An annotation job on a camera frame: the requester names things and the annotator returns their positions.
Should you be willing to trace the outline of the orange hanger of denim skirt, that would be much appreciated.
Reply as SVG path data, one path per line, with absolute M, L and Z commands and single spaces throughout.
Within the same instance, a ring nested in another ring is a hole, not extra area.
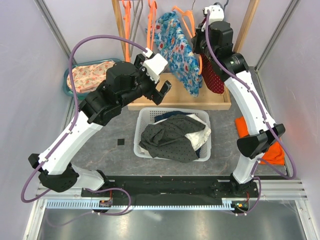
M 130 39 L 130 33 L 131 33 L 131 2 L 129 0 L 121 0 L 122 5 L 124 7 L 124 33 L 125 33 L 125 39 Z M 130 45 L 128 42 L 125 43 L 125 61 L 130 62 Z

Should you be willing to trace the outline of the blue floral skirt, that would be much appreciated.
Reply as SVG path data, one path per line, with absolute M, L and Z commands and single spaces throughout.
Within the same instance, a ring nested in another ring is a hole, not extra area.
M 175 11 L 156 20 L 153 40 L 153 49 L 168 61 L 170 72 L 192 97 L 197 97 L 202 87 L 200 66 Z

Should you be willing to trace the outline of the red polka dot skirt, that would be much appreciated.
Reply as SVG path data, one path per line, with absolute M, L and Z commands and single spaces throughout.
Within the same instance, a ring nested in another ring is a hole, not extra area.
M 204 54 L 201 54 L 200 56 L 202 61 L 201 74 L 206 87 L 215 94 L 223 94 L 225 92 L 224 83 L 213 70 L 209 59 Z

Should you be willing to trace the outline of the orange hanger of grey skirt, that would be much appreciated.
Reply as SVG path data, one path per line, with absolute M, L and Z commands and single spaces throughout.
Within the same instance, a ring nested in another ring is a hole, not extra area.
M 148 0 L 148 23 L 147 23 L 147 48 L 153 50 L 155 28 L 156 28 L 156 16 L 157 16 L 157 2 L 155 0 Z

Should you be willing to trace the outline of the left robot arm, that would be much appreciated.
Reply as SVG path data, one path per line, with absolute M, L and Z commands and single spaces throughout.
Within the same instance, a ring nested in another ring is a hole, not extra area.
M 106 79 L 81 101 L 69 126 L 45 152 L 33 153 L 28 160 L 37 169 L 40 183 L 57 193 L 72 187 L 100 189 L 106 176 L 100 170 L 87 170 L 71 163 L 72 158 L 94 134 L 120 115 L 122 108 L 144 96 L 159 105 L 171 84 L 156 86 L 167 68 L 163 59 L 147 59 L 137 65 L 119 61 L 106 71 Z

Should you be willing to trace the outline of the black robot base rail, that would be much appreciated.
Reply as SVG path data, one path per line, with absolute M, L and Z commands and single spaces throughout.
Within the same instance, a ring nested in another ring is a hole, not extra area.
M 100 188 L 121 188 L 132 198 L 139 195 L 160 196 L 187 194 L 221 198 L 256 198 L 258 186 L 254 180 L 239 184 L 230 176 L 212 175 L 131 175 L 108 176 Z

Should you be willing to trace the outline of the dark blue denim skirt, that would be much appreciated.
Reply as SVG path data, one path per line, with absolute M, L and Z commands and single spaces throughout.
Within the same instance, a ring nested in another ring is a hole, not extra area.
M 181 111 L 157 116 L 151 126 L 149 153 L 152 157 L 189 163 L 199 158 L 200 134 L 206 125 L 194 114 Z

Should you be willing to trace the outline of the orange hanger of floral skirt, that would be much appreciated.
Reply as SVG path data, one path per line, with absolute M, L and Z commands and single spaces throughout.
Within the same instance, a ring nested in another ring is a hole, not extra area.
M 180 9 L 177 5 L 174 5 L 171 9 L 172 11 L 176 11 L 181 15 L 181 21 L 190 37 L 192 40 L 193 37 L 196 36 L 196 25 L 195 25 L 195 19 L 193 12 L 191 10 L 186 10 L 183 11 Z

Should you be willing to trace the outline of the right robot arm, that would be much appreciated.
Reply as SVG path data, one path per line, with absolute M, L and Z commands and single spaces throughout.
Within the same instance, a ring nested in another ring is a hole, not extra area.
M 252 81 L 249 66 L 242 54 L 233 51 L 233 29 L 226 21 L 198 25 L 192 38 L 193 51 L 204 55 L 209 69 L 214 71 L 229 89 L 243 115 L 248 133 L 236 144 L 240 151 L 237 166 L 230 176 L 236 191 L 250 186 L 258 159 L 285 133 L 261 101 Z

